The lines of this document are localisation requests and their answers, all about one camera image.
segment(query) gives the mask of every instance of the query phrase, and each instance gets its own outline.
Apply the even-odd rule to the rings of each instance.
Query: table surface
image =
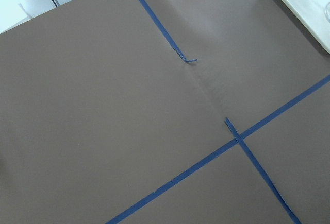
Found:
[[[301,223],[328,223],[329,54],[281,0],[145,1],[197,62],[139,0],[0,35],[0,222],[293,223],[229,117]]]

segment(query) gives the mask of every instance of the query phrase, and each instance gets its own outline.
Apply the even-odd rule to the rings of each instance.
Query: blue painter's tape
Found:
[[[197,59],[187,60],[184,53],[180,50],[180,48],[177,46],[175,41],[172,39],[170,34],[167,32],[163,24],[160,22],[156,14],[153,12],[153,10],[150,8],[149,4],[146,2],[146,0],[139,0],[142,6],[145,8],[147,13],[150,15],[151,19],[153,19],[154,23],[158,27],[158,29],[161,31],[161,33],[164,35],[164,37],[167,39],[167,41],[170,43],[172,48],[176,51],[176,53],[180,56],[182,60],[184,60],[185,63],[191,63],[197,61]]]
[[[275,185],[273,184],[272,180],[266,173],[266,171],[263,169],[262,165],[258,162],[257,158],[254,156],[254,154],[251,152],[247,144],[244,142],[242,137],[238,134],[237,130],[235,129],[234,125],[230,122],[228,118],[226,118],[225,123],[227,124],[229,130],[232,132],[234,138],[238,142],[238,144],[242,147],[244,152],[246,153],[247,157],[249,157],[250,161],[253,163],[255,168],[258,170],[260,175],[263,177],[269,188],[272,190],[276,198],[279,200],[283,208],[286,210],[286,212],[289,214],[290,218],[295,224],[301,224],[298,217],[294,214],[294,212],[291,210],[289,205],[285,202],[281,194],[276,189]]]
[[[288,103],[286,103],[285,105],[278,108],[276,111],[274,111],[273,113],[271,113],[270,115],[265,117],[263,120],[259,121],[254,126],[250,127],[248,130],[244,131],[241,134],[241,137],[243,139],[247,138],[249,135],[256,132],[257,130],[259,130],[260,128],[262,128],[266,124],[268,124],[270,121],[277,118],[282,113],[286,112],[288,109],[290,109],[291,107],[293,107],[294,105],[296,105],[297,103],[299,103],[300,101],[302,101],[303,99],[305,99],[306,97],[308,97],[309,95],[311,95],[316,90],[323,87],[324,85],[326,85],[329,82],[330,82],[330,75],[327,75],[322,80],[320,80],[319,82],[317,82],[316,84],[311,86],[309,89],[307,89],[306,91],[304,91],[303,93],[298,95],[296,98],[290,100]]]
[[[183,173],[181,173],[180,175],[176,176],[173,180],[167,182],[162,187],[158,188],[155,192],[152,192],[151,194],[149,194],[148,196],[146,196],[142,200],[138,201],[137,203],[135,203],[134,205],[129,207],[127,210],[125,210],[124,212],[122,212],[121,214],[119,214],[118,216],[116,216],[114,219],[110,220],[106,224],[117,224],[120,221],[124,220],[126,217],[130,216],[135,211],[137,211],[140,208],[142,208],[143,206],[147,205],[149,202],[151,202],[155,198],[159,197],[161,194],[168,191],[170,188],[172,188],[176,184],[180,183],[186,177],[193,174],[195,171],[197,171],[201,167],[205,166],[207,163],[214,160],[219,155],[226,152],[227,150],[229,150],[230,148],[232,148],[236,144],[237,144],[237,142],[236,142],[235,139],[231,140],[230,142],[228,142],[227,144],[225,144],[221,148],[217,149],[216,151],[214,151],[213,153],[211,153],[207,157],[203,158],[202,160],[200,160],[199,162],[194,164],[188,170],[186,170]]]
[[[278,108],[275,112],[271,113],[270,115],[265,117],[263,120],[256,123],[254,126],[250,127],[248,130],[243,132],[240,135],[240,137],[242,139],[247,138],[249,135],[253,134],[257,130],[262,128],[264,125],[266,125],[267,123],[269,123],[270,121],[272,121],[276,117],[280,116],[282,113],[284,113],[285,111],[287,111],[288,109],[290,109],[291,107],[293,107],[294,105],[299,103],[301,100],[308,97],[309,95],[311,95],[316,90],[323,87],[324,85],[326,85],[329,82],[330,82],[330,75],[326,76],[321,81],[319,81],[318,83],[314,84],[309,89],[307,89],[305,92],[301,93],[296,98],[292,99],[291,101],[289,101],[288,103],[286,103],[282,107]],[[159,197],[161,194],[163,194],[164,192],[166,192],[167,190],[169,190],[170,188],[172,188],[173,186],[175,186],[176,184],[178,184],[179,182],[181,182],[182,180],[184,180],[185,178],[187,178],[188,176],[193,174],[195,171],[199,170],[200,168],[205,166],[207,163],[209,163],[212,160],[214,160],[215,158],[217,158],[219,155],[223,154],[227,150],[234,147],[236,144],[237,144],[236,139],[231,140],[230,142],[228,142],[227,144],[225,144],[221,148],[217,149],[216,151],[214,151],[213,153],[211,153],[207,157],[203,158],[202,160],[200,160],[199,162],[194,164],[188,170],[184,171],[183,173],[181,173],[180,175],[175,177],[173,180],[171,180],[171,181],[167,182],[166,184],[164,184],[162,187],[157,189],[155,192],[152,192],[151,194],[149,194],[148,196],[146,196],[145,198],[143,198],[139,202],[135,203],[134,205],[129,207],[127,210],[125,210],[124,212],[122,212],[121,214],[119,214],[118,216],[113,218],[112,220],[108,221],[106,224],[120,223],[122,220],[124,220],[125,218],[127,218],[128,216],[130,216],[131,214],[133,214],[134,212],[136,212],[140,208],[144,207],[149,202],[153,201],[155,198]]]

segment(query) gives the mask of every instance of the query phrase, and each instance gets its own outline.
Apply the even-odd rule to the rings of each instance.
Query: white tray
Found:
[[[330,0],[282,0],[330,53]]]

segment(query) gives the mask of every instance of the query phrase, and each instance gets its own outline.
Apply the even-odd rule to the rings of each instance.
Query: blue tape strip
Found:
[[[330,82],[330,75],[326,76],[321,81],[319,81],[318,83],[316,83],[315,85],[313,85],[312,87],[307,89],[305,92],[301,93],[296,98],[292,99],[291,101],[289,101],[282,107],[278,108],[275,112],[268,115],[263,120],[261,120],[260,122],[256,123],[252,127],[250,127],[248,130],[244,131],[242,134],[240,134],[240,137],[242,139],[247,138],[249,135],[256,132],[257,130],[262,128],[264,125],[266,125],[267,123],[269,123],[276,117],[280,116],[282,113],[284,113],[285,111],[287,111],[288,109],[290,109],[291,107],[293,107],[294,105],[299,103],[301,100],[303,100],[307,96],[311,95],[313,92],[315,92],[316,90],[318,90],[319,88],[321,88],[322,86],[326,85],[329,82]],[[195,171],[199,170],[201,167],[205,166],[207,163],[209,163],[212,160],[214,160],[215,158],[217,158],[219,155],[223,154],[227,150],[234,147],[236,144],[237,144],[236,139],[231,140],[230,142],[228,142],[221,148],[217,149],[216,151],[214,151],[213,153],[211,153],[204,159],[197,162],[195,165],[190,167],[188,170],[184,171],[183,173],[181,173],[180,175],[175,177],[173,180],[167,182],[165,185],[158,188],[155,192],[149,194],[148,196],[146,196],[145,198],[143,198],[136,204],[132,205],[131,207],[129,207],[127,210],[125,210],[124,212],[122,212],[121,214],[119,214],[118,216],[113,218],[112,220],[108,221],[106,224],[117,224],[117,223],[121,222],[122,220],[124,220],[125,218],[127,218],[128,216],[130,216],[131,214],[133,214],[140,208],[144,207],[149,202],[153,201],[155,198],[159,197],[161,194],[163,194],[164,192],[166,192],[173,186],[175,186],[177,183],[181,182],[182,180],[184,180],[185,178],[187,178],[188,176],[193,174]]]
[[[285,105],[278,108],[276,111],[274,111],[273,113],[271,113],[270,115],[265,117],[263,120],[259,121],[254,126],[250,127],[248,130],[244,131],[241,134],[241,137],[243,139],[247,138],[249,135],[256,132],[257,130],[259,130],[260,128],[262,128],[266,124],[268,124],[270,121],[277,118],[282,113],[286,112],[288,109],[290,109],[291,107],[293,107],[294,105],[296,105],[297,103],[299,103],[300,101],[302,101],[303,99],[305,99],[306,97],[308,97],[309,95],[311,95],[316,90],[323,87],[324,85],[326,85],[329,82],[330,82],[330,75],[327,75],[322,80],[320,80],[318,83],[314,84],[309,89],[307,89],[306,91],[304,91],[303,93],[298,95],[296,98],[290,100],[288,103],[286,103]]]
[[[237,144],[237,142],[236,142],[235,139],[231,140],[230,142],[228,142],[227,144],[225,144],[221,148],[217,149],[216,151],[214,151],[213,153],[211,153],[207,157],[203,158],[202,160],[200,160],[199,162],[194,164],[188,170],[186,170],[183,173],[181,173],[180,175],[176,176],[173,180],[167,182],[162,187],[158,188],[155,192],[152,192],[151,194],[149,194],[148,196],[146,196],[145,198],[143,198],[142,200],[140,200],[136,204],[129,207],[127,210],[125,210],[124,212],[122,212],[121,214],[119,214],[118,216],[116,216],[114,219],[110,220],[106,224],[117,224],[120,221],[124,220],[126,217],[130,216],[135,211],[139,210],[140,208],[142,208],[143,206],[145,206],[146,204],[148,204],[149,202],[151,202],[155,198],[159,197],[161,194],[168,191],[170,188],[172,188],[176,184],[180,183],[186,177],[190,176],[195,171],[197,171],[201,167],[205,166],[207,163],[214,160],[219,155],[226,152],[227,150],[229,150],[230,148],[232,148],[236,144]]]
[[[289,214],[289,216],[291,217],[292,221],[295,224],[301,224],[301,222],[299,221],[299,219],[296,217],[296,215],[294,214],[294,212],[291,210],[291,208],[289,207],[289,205],[285,202],[285,200],[283,199],[283,197],[280,195],[280,193],[276,189],[275,185],[273,184],[272,180],[270,179],[270,177],[268,176],[268,174],[266,173],[266,171],[263,169],[262,165],[258,162],[257,158],[253,155],[253,153],[251,152],[251,150],[249,149],[249,147],[247,146],[247,144],[244,142],[244,140],[242,139],[242,137],[238,134],[238,132],[235,129],[234,125],[230,122],[230,120],[228,118],[226,118],[225,123],[227,124],[229,130],[232,132],[232,134],[233,134],[234,138],[236,139],[236,141],[238,142],[238,144],[242,147],[242,149],[246,153],[247,157],[249,157],[250,161],[253,163],[253,165],[255,166],[255,168],[258,170],[258,172],[260,173],[260,175],[263,177],[263,179],[265,180],[265,182],[267,183],[267,185],[269,186],[269,188],[272,190],[272,192],[274,193],[274,195],[277,197],[277,199],[279,200],[279,202],[281,203],[281,205],[283,206],[283,208]]]
[[[170,43],[172,48],[176,51],[176,53],[180,56],[182,60],[184,60],[185,63],[191,63],[197,61],[197,59],[187,60],[186,56],[183,54],[183,52],[180,50],[180,48],[177,46],[177,44],[174,42],[170,34],[167,32],[163,24],[160,22],[156,14],[153,12],[153,10],[150,8],[146,0],[139,0],[142,6],[145,8],[147,13],[150,15],[151,19],[153,19],[154,23],[157,25],[158,29],[161,31],[161,33],[164,35],[164,37],[167,39],[167,41]]]

